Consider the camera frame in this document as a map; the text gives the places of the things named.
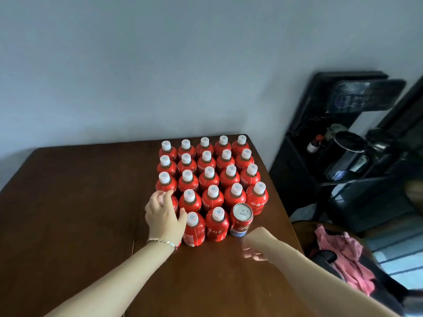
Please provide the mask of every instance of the gray wall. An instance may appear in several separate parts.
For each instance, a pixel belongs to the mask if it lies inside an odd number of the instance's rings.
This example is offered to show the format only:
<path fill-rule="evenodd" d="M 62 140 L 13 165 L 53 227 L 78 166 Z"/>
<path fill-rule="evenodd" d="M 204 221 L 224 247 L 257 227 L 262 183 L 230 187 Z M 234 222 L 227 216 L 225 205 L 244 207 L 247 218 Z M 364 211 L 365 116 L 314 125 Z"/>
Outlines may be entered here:
<path fill-rule="evenodd" d="M 33 148 L 64 144 L 241 132 L 270 167 L 313 71 L 418 79 L 422 6 L 0 0 L 0 187 Z"/>

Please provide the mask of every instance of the pink cloth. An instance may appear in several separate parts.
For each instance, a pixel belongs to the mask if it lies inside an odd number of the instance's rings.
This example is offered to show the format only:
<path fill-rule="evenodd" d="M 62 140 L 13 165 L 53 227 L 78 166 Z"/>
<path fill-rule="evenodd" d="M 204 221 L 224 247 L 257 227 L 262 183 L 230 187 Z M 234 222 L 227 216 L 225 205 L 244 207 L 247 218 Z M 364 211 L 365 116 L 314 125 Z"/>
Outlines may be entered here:
<path fill-rule="evenodd" d="M 358 262 L 363 246 L 346 232 L 336 236 L 327 234 L 322 225 L 317 226 L 315 234 L 319 249 L 331 250 L 338 256 L 335 266 L 345 281 L 369 296 L 374 290 L 374 283 L 371 279 L 375 277 L 373 272 Z"/>

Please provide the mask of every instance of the table top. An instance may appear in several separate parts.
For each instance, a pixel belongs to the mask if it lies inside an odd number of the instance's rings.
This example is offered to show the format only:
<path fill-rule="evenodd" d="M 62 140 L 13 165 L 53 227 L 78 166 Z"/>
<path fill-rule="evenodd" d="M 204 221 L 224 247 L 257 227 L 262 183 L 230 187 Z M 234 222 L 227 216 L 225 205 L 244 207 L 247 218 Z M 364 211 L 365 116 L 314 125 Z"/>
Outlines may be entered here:
<path fill-rule="evenodd" d="M 237 135 L 228 136 L 233 142 Z M 211 136 L 210 142 L 218 140 Z M 196 146 L 200 138 L 188 138 Z M 170 140 L 174 147 L 181 139 Z M 250 229 L 300 250 L 282 202 L 247 137 L 269 193 Z M 145 245 L 161 140 L 35 150 L 0 193 L 0 307 L 43 316 Z M 240 238 L 181 245 L 125 316 L 309 315 L 268 262 L 241 257 Z"/>

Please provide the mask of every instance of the soda can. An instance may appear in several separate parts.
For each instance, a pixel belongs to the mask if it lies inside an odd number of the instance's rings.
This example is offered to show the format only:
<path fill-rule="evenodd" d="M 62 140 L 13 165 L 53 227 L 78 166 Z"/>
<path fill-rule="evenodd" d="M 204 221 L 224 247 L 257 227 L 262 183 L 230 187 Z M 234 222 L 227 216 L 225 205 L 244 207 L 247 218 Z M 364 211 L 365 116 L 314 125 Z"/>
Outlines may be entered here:
<path fill-rule="evenodd" d="M 230 211 L 229 233 L 234 237 L 242 237 L 247 233 L 248 227 L 252 223 L 252 210 L 249 205 L 240 202 Z"/>

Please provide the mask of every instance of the white bottle cap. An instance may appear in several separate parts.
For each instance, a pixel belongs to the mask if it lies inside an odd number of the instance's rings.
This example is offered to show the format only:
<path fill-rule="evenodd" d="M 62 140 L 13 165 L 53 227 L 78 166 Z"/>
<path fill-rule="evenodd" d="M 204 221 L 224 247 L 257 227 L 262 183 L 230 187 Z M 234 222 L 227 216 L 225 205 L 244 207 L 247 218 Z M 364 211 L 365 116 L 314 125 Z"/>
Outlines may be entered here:
<path fill-rule="evenodd" d="M 238 136 L 238 143 L 239 144 L 245 144 L 247 142 L 247 137 L 244 135 Z"/>
<path fill-rule="evenodd" d="M 191 211 L 190 213 L 188 213 L 187 225 L 190 227 L 194 227 L 197 224 L 198 224 L 198 215 L 196 212 Z"/>
<path fill-rule="evenodd" d="M 182 140 L 182 149 L 189 149 L 191 147 L 191 143 L 188 139 Z"/>
<path fill-rule="evenodd" d="M 193 189 L 187 189 L 184 191 L 184 200 L 186 202 L 193 202 L 195 199 L 195 192 Z"/>
<path fill-rule="evenodd" d="M 203 148 L 207 148 L 209 146 L 209 138 L 207 137 L 201 138 L 200 144 Z"/>
<path fill-rule="evenodd" d="M 251 176 L 255 176 L 257 173 L 258 167 L 256 164 L 251 164 L 247 167 L 247 173 Z"/>
<path fill-rule="evenodd" d="M 169 141 L 165 140 L 161 143 L 161 148 L 164 151 L 169 151 L 170 149 L 172 149 L 172 146 L 171 146 L 171 143 Z"/>
<path fill-rule="evenodd" d="M 227 144 L 228 144 L 228 137 L 226 137 L 226 136 L 220 136 L 220 138 L 219 138 L 219 143 L 220 143 L 222 146 L 227 145 Z"/>
<path fill-rule="evenodd" d="M 226 174 L 230 177 L 233 177 L 236 174 L 236 167 L 234 165 L 227 166 Z"/>
<path fill-rule="evenodd" d="M 207 194 L 210 198 L 216 198 L 219 196 L 219 188 L 216 185 L 211 185 Z"/>
<path fill-rule="evenodd" d="M 206 167 L 204 169 L 204 176 L 207 178 L 213 178 L 214 177 L 214 168 L 213 167 Z"/>
<path fill-rule="evenodd" d="M 190 164 L 191 163 L 191 155 L 189 153 L 184 153 L 181 157 L 183 164 Z"/>
<path fill-rule="evenodd" d="M 229 159 L 230 159 L 230 157 L 231 157 L 231 155 L 232 155 L 232 153 L 230 152 L 230 150 L 229 150 L 229 149 L 225 149 L 225 150 L 222 152 L 222 159 L 224 159 L 224 160 L 229 160 Z"/>
<path fill-rule="evenodd" d="M 169 158 L 168 155 L 162 155 L 160 157 L 160 163 L 162 166 L 166 167 L 171 164 L 171 159 Z"/>
<path fill-rule="evenodd" d="M 266 185 L 264 184 L 264 182 L 259 181 L 254 186 L 254 192 L 256 194 L 263 194 L 265 190 L 266 190 Z"/>
<path fill-rule="evenodd" d="M 163 171 L 159 174 L 159 180 L 162 185 L 165 185 L 171 180 L 171 177 L 166 171 Z"/>
<path fill-rule="evenodd" d="M 230 191 L 234 196 L 240 196 L 242 193 L 242 185 L 240 183 L 234 183 Z"/>
<path fill-rule="evenodd" d="M 182 172 L 182 180 L 185 182 L 190 182 L 193 179 L 193 172 L 191 170 L 184 170 Z"/>
<path fill-rule="evenodd" d="M 203 151 L 203 160 L 210 161 L 212 159 L 212 153 L 209 150 Z"/>
<path fill-rule="evenodd" d="M 244 149 L 242 151 L 241 157 L 246 159 L 246 160 L 250 159 L 251 158 L 251 150 L 250 149 Z"/>
<path fill-rule="evenodd" d="M 225 210 L 222 207 L 216 207 L 213 209 L 211 216 L 216 221 L 222 221 L 225 219 Z"/>

